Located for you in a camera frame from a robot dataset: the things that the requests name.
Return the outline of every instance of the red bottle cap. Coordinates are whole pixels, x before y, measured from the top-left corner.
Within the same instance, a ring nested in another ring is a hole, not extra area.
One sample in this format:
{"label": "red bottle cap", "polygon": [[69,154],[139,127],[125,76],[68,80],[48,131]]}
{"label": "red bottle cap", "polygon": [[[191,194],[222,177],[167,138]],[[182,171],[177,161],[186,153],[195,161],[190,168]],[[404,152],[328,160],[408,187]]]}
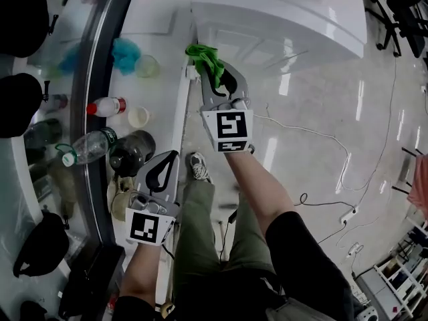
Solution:
{"label": "red bottle cap", "polygon": [[86,113],[95,114],[96,113],[96,104],[88,104],[86,106]]}

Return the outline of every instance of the pink cloth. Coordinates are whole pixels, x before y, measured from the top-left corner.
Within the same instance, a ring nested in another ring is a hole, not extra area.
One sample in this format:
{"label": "pink cloth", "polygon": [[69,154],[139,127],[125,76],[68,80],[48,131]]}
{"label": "pink cloth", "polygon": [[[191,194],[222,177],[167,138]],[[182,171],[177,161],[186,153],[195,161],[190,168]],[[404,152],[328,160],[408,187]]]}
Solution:
{"label": "pink cloth", "polygon": [[422,210],[428,220],[428,155],[416,157],[412,189],[407,200]]}

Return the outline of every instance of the bottle cap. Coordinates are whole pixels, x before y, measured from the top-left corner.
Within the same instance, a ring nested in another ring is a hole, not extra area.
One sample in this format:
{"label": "bottle cap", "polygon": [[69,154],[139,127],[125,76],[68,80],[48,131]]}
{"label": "bottle cap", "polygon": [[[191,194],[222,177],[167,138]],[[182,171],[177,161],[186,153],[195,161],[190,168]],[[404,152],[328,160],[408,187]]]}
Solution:
{"label": "bottle cap", "polygon": [[76,157],[72,152],[66,153],[64,156],[62,156],[62,163],[66,167],[70,167],[76,163]]}
{"label": "bottle cap", "polygon": [[96,110],[96,104],[90,103],[86,106],[86,113],[88,114],[95,114]]}
{"label": "bottle cap", "polygon": [[113,169],[120,168],[120,164],[122,163],[122,157],[121,156],[112,156],[110,157],[110,165]]}

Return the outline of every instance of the tiled floor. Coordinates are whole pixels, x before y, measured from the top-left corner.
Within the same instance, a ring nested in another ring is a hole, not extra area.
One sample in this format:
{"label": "tiled floor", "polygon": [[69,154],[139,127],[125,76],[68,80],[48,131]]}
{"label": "tiled floor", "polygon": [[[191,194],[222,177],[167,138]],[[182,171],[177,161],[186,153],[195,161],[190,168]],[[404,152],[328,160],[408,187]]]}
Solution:
{"label": "tiled floor", "polygon": [[[367,32],[368,43],[361,60],[328,64],[272,79],[247,77],[256,114],[266,116],[269,113],[282,124],[331,134],[351,154],[343,183],[354,190],[344,189],[338,183],[346,153],[334,140],[255,118],[255,156],[287,188],[295,203],[302,193],[307,193],[307,203],[346,201],[358,204],[364,185],[378,163],[389,128],[385,151],[359,205],[360,212],[343,231],[321,244],[346,276],[354,260],[354,257],[346,258],[346,254],[354,243],[364,245],[353,263],[358,274],[384,257],[411,228],[404,220],[405,215],[411,213],[405,195],[391,191],[391,184],[403,186],[398,182],[406,158],[402,146],[414,149],[418,143],[422,152],[428,152],[428,115],[421,92],[428,78],[425,64],[413,57],[405,39],[400,39],[403,56],[397,61],[392,45],[385,51],[378,51],[376,42],[383,41],[383,28],[369,16]],[[207,159],[216,186],[212,212],[215,223],[227,220],[231,210],[219,206],[236,203],[237,191],[224,156],[213,151],[203,128],[199,116],[201,104],[201,87],[195,84],[189,98],[182,153],[197,150]],[[185,182],[184,171],[180,178]],[[339,230],[342,227],[339,219],[349,210],[346,205],[298,207],[318,241]],[[227,249],[233,239],[233,227],[229,227],[227,234]],[[216,234],[217,248],[221,248],[218,229]]]}

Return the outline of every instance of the sneaker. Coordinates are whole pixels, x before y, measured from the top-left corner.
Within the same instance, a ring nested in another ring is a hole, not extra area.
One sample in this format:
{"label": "sneaker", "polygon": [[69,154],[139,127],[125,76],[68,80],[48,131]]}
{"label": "sneaker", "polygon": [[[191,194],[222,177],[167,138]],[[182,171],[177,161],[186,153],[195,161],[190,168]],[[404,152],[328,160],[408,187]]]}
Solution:
{"label": "sneaker", "polygon": [[198,181],[208,181],[212,183],[211,177],[208,175],[205,158],[199,152],[194,152],[190,156],[190,167],[192,168],[193,177]]}

